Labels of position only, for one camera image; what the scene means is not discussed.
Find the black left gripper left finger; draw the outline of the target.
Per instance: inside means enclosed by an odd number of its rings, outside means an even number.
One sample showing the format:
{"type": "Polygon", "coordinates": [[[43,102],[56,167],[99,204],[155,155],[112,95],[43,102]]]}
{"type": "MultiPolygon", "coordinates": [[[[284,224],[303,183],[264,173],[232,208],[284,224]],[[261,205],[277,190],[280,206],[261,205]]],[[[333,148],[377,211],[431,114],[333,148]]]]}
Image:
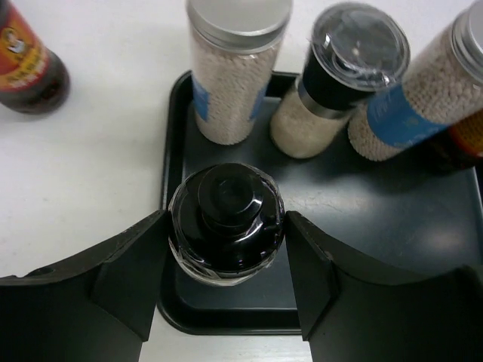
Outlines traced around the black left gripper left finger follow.
{"type": "Polygon", "coordinates": [[[158,210],[80,253],[1,279],[3,361],[136,361],[167,253],[158,210]]]}

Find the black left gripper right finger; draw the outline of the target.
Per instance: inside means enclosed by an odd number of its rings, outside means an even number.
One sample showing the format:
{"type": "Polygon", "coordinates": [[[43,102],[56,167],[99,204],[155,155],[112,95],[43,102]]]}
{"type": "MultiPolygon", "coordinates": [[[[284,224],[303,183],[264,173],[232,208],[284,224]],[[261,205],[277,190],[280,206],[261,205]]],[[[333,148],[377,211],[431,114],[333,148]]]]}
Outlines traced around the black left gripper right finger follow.
{"type": "Polygon", "coordinates": [[[480,361],[482,268],[428,276],[285,215],[298,319],[314,361],[480,361]]]}

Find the black-cap glass grinder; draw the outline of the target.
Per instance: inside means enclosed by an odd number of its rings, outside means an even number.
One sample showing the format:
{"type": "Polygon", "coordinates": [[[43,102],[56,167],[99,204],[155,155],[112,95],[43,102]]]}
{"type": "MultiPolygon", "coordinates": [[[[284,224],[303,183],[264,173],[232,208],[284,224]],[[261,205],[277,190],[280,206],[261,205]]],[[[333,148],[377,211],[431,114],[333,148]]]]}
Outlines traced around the black-cap glass grinder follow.
{"type": "Polygon", "coordinates": [[[273,263],[284,240],[285,207],[275,180],[243,163],[190,175],[168,205],[171,252],[200,283],[231,287],[273,263]]]}

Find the red-lid dark sauce jar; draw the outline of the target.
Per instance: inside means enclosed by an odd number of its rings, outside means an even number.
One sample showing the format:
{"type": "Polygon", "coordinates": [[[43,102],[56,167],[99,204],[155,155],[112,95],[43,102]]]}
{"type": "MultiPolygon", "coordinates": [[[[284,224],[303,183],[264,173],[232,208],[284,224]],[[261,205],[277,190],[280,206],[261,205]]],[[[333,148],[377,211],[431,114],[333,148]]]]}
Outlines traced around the red-lid dark sauce jar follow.
{"type": "Polygon", "coordinates": [[[444,171],[482,164],[482,110],[437,135],[433,143],[444,171]]]}

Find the red-lid chili sauce jar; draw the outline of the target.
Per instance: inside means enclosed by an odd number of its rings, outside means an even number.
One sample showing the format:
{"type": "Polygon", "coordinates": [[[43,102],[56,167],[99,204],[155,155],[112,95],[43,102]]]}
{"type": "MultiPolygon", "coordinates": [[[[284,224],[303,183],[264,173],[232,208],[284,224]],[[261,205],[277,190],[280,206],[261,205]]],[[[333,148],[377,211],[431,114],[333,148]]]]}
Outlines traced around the red-lid chili sauce jar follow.
{"type": "Polygon", "coordinates": [[[10,1],[1,2],[1,104],[15,112],[53,112],[69,96],[64,62],[32,31],[10,1]]]}

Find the white-bead jar blue label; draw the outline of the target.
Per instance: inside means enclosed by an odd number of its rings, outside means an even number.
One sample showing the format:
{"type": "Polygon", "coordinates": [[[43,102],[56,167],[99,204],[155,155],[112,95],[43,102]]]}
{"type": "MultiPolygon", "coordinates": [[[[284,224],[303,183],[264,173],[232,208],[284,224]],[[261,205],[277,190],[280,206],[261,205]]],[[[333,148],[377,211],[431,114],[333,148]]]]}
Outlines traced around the white-bead jar blue label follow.
{"type": "Polygon", "coordinates": [[[482,3],[473,2],[411,61],[402,80],[359,109],[349,141],[385,161],[482,108],[482,3]]]}

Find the black-cap salt grinder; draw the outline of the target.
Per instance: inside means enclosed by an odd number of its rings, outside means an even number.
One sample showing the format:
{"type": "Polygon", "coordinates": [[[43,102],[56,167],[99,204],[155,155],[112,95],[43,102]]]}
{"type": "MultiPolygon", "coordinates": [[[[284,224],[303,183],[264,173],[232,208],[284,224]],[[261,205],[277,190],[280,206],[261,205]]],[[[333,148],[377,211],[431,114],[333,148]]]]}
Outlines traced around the black-cap salt grinder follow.
{"type": "Polygon", "coordinates": [[[272,142],[304,159],[323,152],[359,106],[400,81],[411,57],[401,27],[376,7],[343,2],[316,18],[302,73],[283,96],[272,142]]]}

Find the silver-lid white-bead jar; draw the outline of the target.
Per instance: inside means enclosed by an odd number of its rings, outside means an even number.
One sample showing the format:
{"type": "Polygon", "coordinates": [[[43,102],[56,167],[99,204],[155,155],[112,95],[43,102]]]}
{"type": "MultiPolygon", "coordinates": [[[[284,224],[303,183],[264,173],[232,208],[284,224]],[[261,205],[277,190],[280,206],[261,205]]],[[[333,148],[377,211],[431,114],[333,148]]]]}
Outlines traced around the silver-lid white-bead jar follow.
{"type": "Polygon", "coordinates": [[[188,1],[195,121],[230,146],[254,127],[291,18],[290,1],[188,1]]]}

